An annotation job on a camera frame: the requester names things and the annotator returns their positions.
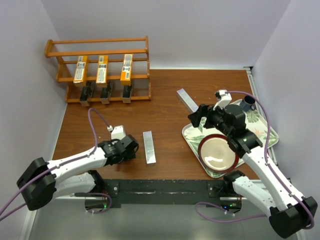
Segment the black toothpaste box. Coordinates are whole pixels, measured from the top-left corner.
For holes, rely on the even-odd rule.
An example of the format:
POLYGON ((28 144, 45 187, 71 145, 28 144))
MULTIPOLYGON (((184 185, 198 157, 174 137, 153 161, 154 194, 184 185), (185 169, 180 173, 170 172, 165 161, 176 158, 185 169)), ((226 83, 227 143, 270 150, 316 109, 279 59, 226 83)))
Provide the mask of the black toothpaste box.
POLYGON ((107 87, 103 87, 101 89, 101 94, 100 94, 100 102, 104 105, 107 105, 110 103, 110 98, 112 96, 112 91, 113 91, 113 83, 109 83, 107 87))
POLYGON ((93 96, 95 87, 85 86, 82 88, 79 102, 82 107, 89 107, 91 104, 91 98, 93 96))
POLYGON ((122 93, 122 102, 125 104, 131 103, 131 97, 132 97, 132 85, 125 85, 123 87, 123 93, 122 93))

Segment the orange toothpaste box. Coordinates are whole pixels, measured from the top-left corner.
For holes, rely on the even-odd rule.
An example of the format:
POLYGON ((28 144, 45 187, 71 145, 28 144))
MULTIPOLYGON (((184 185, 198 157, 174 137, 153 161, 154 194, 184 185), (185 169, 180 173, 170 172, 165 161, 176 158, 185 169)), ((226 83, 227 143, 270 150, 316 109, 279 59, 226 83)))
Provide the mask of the orange toothpaste box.
POLYGON ((95 83, 100 88, 107 87, 108 85, 108 61, 108 55, 100 55, 98 58, 95 83))

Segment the silver gold R&O toothpaste box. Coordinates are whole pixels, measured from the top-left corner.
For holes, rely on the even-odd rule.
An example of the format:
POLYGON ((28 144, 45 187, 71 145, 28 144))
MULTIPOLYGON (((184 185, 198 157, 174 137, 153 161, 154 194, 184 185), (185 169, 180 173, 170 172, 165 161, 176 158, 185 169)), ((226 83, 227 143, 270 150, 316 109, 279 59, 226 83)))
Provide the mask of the silver gold R&O toothpaste box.
POLYGON ((130 86, 131 85, 133 57, 134 57, 133 54, 125 54, 124 55, 123 65, 122 65, 121 75, 120 75, 120 83, 123 86, 130 86))

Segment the yellow toothpaste box with barcode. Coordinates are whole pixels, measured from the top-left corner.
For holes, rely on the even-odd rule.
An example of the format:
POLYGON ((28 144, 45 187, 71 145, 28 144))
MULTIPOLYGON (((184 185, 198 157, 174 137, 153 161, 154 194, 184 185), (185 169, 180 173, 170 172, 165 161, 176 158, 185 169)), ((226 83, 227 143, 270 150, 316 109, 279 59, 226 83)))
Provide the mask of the yellow toothpaste box with barcode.
POLYGON ((78 57, 76 69, 73 77, 73 84, 76 87, 84 87, 87 82, 89 57, 87 55, 81 55, 78 57))

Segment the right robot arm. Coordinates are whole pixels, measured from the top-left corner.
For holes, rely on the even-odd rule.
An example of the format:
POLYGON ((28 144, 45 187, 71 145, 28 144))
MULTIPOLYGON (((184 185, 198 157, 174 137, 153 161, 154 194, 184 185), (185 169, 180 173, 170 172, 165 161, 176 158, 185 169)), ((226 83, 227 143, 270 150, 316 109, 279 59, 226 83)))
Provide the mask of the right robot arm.
POLYGON ((225 135, 229 148, 254 170, 265 189, 253 184, 241 171, 233 171, 223 178, 223 192, 236 194, 251 201, 268 217, 273 230, 283 239, 315 225, 318 203, 305 197, 277 168, 264 150, 263 143, 245 123, 246 115, 238 105, 225 107, 202 104, 188 115, 193 127, 206 119, 204 128, 216 128, 225 135))

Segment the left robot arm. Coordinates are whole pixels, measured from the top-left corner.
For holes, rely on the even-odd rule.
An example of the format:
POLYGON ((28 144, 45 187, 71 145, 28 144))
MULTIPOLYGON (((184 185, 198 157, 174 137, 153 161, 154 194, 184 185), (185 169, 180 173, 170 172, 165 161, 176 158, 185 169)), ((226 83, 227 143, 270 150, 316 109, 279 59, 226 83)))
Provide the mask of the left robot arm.
POLYGON ((138 141, 129 134, 122 139, 102 141, 87 151, 59 160, 45 161, 39 157, 27 167, 17 186, 30 211, 63 195, 99 196, 105 182, 96 169, 132 160, 138 149, 138 141))

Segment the orange wooden three-tier shelf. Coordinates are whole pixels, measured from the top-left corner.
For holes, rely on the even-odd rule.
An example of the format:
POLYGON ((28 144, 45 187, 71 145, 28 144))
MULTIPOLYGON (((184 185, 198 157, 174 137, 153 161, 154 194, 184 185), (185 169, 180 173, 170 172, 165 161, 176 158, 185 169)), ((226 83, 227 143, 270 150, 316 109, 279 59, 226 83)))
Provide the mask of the orange wooden three-tier shelf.
POLYGON ((101 55, 108 55, 107 84, 113 83, 110 103, 123 103, 124 86, 120 78, 125 54, 133 54, 131 102, 151 100, 150 48, 147 36, 80 40, 49 39, 44 49, 46 58, 57 60, 55 80, 67 85, 65 101, 68 104, 80 104, 83 87, 94 87, 90 103, 101 103, 102 87, 96 85, 98 60, 101 55), (79 56, 88 56, 89 61, 86 84, 78 87, 74 85, 73 79, 79 56))

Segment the red rimmed cream plate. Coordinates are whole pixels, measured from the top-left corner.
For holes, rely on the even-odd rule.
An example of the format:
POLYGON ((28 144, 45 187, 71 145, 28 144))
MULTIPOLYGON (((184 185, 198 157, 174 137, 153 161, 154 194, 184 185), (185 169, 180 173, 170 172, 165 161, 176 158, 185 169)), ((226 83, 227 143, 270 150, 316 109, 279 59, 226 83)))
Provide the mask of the red rimmed cream plate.
POLYGON ((209 134, 198 145, 199 161, 215 173, 228 173, 236 168, 239 156, 231 150, 228 139, 222 134, 209 134))

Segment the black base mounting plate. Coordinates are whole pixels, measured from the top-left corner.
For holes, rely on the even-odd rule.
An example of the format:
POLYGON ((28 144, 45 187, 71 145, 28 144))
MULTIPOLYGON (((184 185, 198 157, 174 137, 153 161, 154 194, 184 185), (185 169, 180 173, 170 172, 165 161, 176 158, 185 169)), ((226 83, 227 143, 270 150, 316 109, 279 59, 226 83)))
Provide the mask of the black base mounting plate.
POLYGON ((225 192, 222 180, 106 179, 105 192, 112 208, 122 205, 195 205, 209 202, 226 208, 241 205, 242 198, 225 192))

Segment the dark blue mug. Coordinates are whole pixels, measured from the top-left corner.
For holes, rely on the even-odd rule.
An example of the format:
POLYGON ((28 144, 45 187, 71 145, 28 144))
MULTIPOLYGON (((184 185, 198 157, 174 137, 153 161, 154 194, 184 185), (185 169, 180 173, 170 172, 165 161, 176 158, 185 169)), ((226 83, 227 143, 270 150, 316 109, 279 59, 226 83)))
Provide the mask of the dark blue mug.
POLYGON ((255 111, 256 110, 256 101, 249 95, 246 95, 240 102, 240 107, 244 112, 255 111))

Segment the aluminium frame rail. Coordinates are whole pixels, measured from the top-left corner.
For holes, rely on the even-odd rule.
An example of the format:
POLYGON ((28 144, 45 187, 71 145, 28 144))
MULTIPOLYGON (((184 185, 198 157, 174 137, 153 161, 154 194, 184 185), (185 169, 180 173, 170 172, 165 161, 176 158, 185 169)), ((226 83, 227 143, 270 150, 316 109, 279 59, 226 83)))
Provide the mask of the aluminium frame rail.
POLYGON ((21 240, 77 240, 93 236, 105 208, 101 197, 67 195, 26 214, 21 240))

